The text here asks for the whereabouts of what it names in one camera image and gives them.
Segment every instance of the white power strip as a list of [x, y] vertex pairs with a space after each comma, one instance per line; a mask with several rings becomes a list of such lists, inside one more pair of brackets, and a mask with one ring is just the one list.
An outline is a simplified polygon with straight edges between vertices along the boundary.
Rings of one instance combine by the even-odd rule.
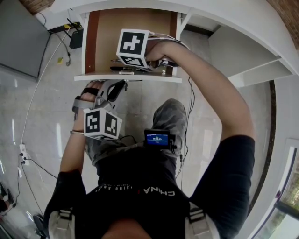
[[23, 161], [25, 161], [24, 165], [30, 165], [29, 160], [24, 160], [24, 158], [26, 158], [26, 159], [29, 158], [25, 144], [20, 144], [20, 151], [23, 154], [22, 159], [23, 159]]

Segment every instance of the drawer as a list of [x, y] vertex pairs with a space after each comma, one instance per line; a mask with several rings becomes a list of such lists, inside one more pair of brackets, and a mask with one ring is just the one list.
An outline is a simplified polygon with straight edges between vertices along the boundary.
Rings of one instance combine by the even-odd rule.
[[122, 63], [112, 62], [117, 59], [116, 49], [121, 29], [146, 29], [176, 37], [178, 13], [147, 8], [108, 9], [90, 12], [86, 22], [82, 44], [84, 74], [76, 76], [75, 80], [132, 79], [181, 82], [181, 79], [175, 76], [176, 68], [172, 67], [161, 66], [154, 72], [138, 72], [134, 75], [121, 75], [119, 71], [110, 70], [111, 66], [123, 66]]

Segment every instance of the blue screen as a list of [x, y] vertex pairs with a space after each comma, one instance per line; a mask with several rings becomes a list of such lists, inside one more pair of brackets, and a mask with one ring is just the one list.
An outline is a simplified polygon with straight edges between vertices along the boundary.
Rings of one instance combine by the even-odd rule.
[[168, 145], [167, 134], [146, 134], [146, 141], [153, 145]]

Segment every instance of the camouflage pants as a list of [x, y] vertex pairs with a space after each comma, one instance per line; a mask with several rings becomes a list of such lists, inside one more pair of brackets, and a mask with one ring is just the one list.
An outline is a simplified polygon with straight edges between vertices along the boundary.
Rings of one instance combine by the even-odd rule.
[[[154, 114], [152, 128], [170, 130], [170, 134], [176, 136], [175, 145], [177, 149], [174, 150], [174, 153], [169, 149], [162, 150], [164, 156], [172, 160], [174, 164], [180, 154], [185, 139], [186, 118], [184, 106], [175, 99], [165, 101]], [[93, 165], [95, 165], [103, 158], [135, 147], [143, 147], [143, 142], [126, 146], [120, 140], [99, 141], [87, 137], [85, 150], [92, 160]]]

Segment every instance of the forearm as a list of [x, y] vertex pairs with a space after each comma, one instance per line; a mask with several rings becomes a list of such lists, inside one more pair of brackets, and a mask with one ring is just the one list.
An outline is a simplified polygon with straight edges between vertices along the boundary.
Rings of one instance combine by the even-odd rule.
[[[74, 131], [83, 132], [83, 112], [79, 113], [74, 122]], [[78, 169], [82, 172], [84, 162], [85, 136], [82, 134], [71, 134], [62, 156], [60, 172], [70, 172]]]
[[176, 44], [166, 44], [165, 54], [178, 63], [192, 78], [222, 122], [223, 130], [254, 137], [249, 108], [231, 82], [209, 63]]

